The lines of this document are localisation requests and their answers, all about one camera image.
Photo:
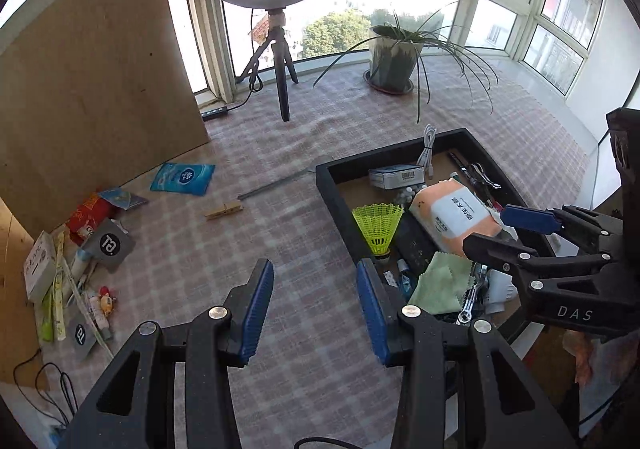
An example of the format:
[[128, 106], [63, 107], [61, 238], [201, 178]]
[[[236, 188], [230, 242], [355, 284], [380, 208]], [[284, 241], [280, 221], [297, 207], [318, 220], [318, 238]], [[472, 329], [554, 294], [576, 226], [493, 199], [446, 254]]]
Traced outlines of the potted spider plant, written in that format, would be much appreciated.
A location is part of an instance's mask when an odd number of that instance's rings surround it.
[[339, 53], [324, 67], [314, 84], [319, 84], [346, 55], [367, 45], [369, 85], [375, 91], [394, 96], [405, 94], [406, 87], [412, 85], [416, 91], [416, 122], [420, 122], [422, 106], [429, 104], [432, 99], [431, 82], [423, 52], [437, 50], [454, 61], [470, 93], [474, 92], [475, 86], [479, 86], [486, 99], [491, 100], [492, 87], [499, 83], [497, 71], [480, 54], [473, 52], [472, 48], [443, 39], [440, 36], [440, 32], [446, 28], [442, 24], [443, 19], [442, 12], [435, 10], [411, 30], [395, 14], [392, 21], [370, 27], [367, 38]]

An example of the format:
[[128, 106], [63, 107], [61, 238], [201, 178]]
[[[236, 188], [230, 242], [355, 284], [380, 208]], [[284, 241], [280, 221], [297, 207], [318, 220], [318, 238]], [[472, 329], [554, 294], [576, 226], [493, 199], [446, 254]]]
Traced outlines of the large wooden board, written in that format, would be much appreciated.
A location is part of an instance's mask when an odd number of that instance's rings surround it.
[[56, 0], [1, 56], [1, 197], [31, 235], [207, 142], [167, 0]]

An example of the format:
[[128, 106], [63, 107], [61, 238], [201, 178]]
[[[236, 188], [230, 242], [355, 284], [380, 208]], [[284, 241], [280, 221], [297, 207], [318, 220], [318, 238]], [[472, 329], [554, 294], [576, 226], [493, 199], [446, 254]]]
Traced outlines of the green cleaning cloth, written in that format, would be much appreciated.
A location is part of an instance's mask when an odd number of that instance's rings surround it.
[[418, 278], [409, 304], [431, 315], [459, 313], [466, 290], [473, 284], [473, 263], [456, 254], [436, 252]]

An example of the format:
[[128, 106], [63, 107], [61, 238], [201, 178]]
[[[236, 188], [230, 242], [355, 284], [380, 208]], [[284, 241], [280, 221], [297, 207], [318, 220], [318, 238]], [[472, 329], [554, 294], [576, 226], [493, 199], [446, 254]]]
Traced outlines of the white paper sachet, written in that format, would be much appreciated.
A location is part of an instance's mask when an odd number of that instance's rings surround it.
[[518, 289], [507, 273], [490, 269], [487, 273], [488, 287], [484, 296], [484, 310], [487, 315], [502, 313], [506, 303], [518, 297]]

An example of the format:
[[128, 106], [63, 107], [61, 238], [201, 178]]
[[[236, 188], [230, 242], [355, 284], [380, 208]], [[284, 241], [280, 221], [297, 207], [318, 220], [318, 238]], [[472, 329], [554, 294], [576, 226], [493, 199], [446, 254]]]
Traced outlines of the grey square card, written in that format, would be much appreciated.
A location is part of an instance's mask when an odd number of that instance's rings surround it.
[[115, 273], [135, 246], [134, 238], [118, 221], [105, 218], [82, 243], [81, 249], [95, 258], [107, 271]]

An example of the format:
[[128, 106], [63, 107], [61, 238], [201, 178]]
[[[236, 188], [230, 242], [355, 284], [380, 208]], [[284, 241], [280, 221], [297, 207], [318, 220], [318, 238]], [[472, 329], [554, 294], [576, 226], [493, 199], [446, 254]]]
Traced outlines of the orange tissue pack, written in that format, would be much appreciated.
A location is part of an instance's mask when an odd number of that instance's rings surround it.
[[497, 237], [502, 228], [485, 204], [453, 178], [422, 189], [409, 212], [442, 252], [465, 257], [463, 240], [472, 233]]

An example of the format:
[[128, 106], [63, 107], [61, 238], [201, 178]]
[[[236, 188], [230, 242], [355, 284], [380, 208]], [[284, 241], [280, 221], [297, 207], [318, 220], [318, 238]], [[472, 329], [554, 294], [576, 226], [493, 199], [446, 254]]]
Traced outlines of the metal clip wrench tool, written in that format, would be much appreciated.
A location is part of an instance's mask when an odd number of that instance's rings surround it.
[[466, 290], [462, 308], [460, 313], [458, 313], [458, 325], [469, 325], [472, 320], [475, 303], [488, 286], [488, 267], [477, 263], [477, 261], [473, 261], [471, 267], [471, 279], [471, 287]]

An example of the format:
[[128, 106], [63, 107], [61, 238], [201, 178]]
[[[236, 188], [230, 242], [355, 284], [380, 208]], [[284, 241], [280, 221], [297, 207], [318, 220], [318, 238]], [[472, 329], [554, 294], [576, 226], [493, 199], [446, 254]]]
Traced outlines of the silver tin box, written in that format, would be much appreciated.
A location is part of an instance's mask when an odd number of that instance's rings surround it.
[[370, 184], [373, 187], [392, 190], [421, 185], [424, 183], [424, 169], [418, 165], [397, 164], [369, 171]]

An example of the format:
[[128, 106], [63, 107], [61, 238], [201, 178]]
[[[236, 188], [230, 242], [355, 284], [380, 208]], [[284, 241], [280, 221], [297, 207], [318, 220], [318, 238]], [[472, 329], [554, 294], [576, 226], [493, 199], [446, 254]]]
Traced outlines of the red packet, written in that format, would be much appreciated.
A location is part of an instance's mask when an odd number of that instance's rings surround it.
[[70, 240], [80, 247], [104, 220], [113, 218], [116, 212], [116, 206], [93, 192], [65, 222]]

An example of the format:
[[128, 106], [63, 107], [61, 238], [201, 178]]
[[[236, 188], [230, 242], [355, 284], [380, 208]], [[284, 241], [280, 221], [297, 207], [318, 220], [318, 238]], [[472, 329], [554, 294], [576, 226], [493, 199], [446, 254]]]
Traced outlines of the black tripod stand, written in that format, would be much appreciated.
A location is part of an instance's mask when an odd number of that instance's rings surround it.
[[285, 39], [285, 16], [283, 9], [268, 10], [268, 32], [265, 41], [254, 51], [247, 65], [239, 76], [235, 76], [235, 83], [250, 79], [253, 84], [258, 78], [258, 64], [262, 53], [271, 47], [273, 56], [274, 79], [276, 80], [281, 119], [288, 122], [291, 119], [290, 102], [288, 101], [288, 84], [291, 80], [298, 83], [298, 76], [294, 67], [294, 61]]

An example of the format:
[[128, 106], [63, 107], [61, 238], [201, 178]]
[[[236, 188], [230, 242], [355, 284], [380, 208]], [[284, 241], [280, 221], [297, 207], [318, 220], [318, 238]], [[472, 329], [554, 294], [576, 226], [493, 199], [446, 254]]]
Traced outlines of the yellow green chopstick sleeve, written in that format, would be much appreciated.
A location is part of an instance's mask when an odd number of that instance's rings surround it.
[[65, 247], [65, 232], [61, 230], [55, 237], [55, 273], [46, 298], [49, 313], [42, 316], [40, 335], [43, 342], [62, 342], [66, 339], [66, 329], [63, 308], [63, 257]]

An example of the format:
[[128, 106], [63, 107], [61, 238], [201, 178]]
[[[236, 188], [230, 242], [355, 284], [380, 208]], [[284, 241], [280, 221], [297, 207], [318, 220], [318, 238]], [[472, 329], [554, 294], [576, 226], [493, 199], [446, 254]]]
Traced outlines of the white small box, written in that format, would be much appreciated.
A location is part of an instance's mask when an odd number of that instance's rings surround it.
[[39, 305], [55, 276], [55, 247], [49, 232], [42, 231], [24, 261], [23, 275], [29, 302]]

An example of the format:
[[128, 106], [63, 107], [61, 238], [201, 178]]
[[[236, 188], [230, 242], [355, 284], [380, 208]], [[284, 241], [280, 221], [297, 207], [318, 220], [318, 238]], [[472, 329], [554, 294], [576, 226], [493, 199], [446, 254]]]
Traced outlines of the wooden slat panel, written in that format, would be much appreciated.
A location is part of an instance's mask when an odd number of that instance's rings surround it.
[[32, 250], [32, 237], [13, 216], [6, 203], [0, 210], [0, 335], [1, 381], [34, 389], [36, 373], [43, 360], [34, 360], [16, 370], [40, 347], [35, 310], [26, 296], [23, 264]]

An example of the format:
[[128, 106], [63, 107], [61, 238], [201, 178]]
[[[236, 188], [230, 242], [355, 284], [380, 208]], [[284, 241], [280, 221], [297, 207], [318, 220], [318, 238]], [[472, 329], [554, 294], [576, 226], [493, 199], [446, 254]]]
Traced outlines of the yellow plastic shuttlecock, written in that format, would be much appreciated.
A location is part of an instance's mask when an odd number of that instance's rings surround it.
[[352, 210], [363, 239], [375, 256], [390, 253], [392, 242], [404, 208], [393, 203], [372, 203]]

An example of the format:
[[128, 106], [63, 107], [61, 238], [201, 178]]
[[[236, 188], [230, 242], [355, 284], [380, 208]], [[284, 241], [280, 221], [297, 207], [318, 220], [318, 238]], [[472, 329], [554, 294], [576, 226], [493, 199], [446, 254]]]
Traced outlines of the black ballpoint pen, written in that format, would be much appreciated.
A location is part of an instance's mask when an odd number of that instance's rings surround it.
[[454, 162], [462, 175], [470, 183], [474, 194], [485, 204], [496, 211], [502, 210], [502, 205], [497, 201], [494, 192], [501, 189], [501, 185], [493, 182], [486, 174], [480, 163], [465, 164], [454, 151], [447, 152], [449, 159]]

